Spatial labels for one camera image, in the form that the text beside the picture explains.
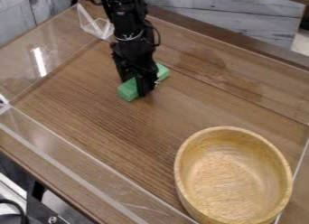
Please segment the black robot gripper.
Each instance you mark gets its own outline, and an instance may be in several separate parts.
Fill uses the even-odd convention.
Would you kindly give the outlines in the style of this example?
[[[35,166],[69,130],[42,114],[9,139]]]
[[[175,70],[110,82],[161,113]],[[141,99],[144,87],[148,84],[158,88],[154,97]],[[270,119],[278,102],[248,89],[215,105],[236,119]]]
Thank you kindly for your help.
[[[157,46],[158,42],[154,36],[142,36],[126,41],[117,39],[110,45],[121,80],[126,82],[137,75],[137,88],[141,97],[154,90],[158,81],[158,68],[154,61]]]

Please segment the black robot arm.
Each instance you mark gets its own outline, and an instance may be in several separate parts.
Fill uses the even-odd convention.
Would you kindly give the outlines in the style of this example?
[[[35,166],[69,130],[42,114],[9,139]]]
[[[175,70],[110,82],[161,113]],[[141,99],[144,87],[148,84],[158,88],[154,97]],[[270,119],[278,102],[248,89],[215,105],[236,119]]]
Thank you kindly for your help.
[[[161,34],[148,20],[145,0],[88,0],[105,8],[108,19],[114,24],[116,41],[112,42],[113,58],[122,82],[136,79],[138,95],[146,96],[156,89],[158,67],[156,48]]]

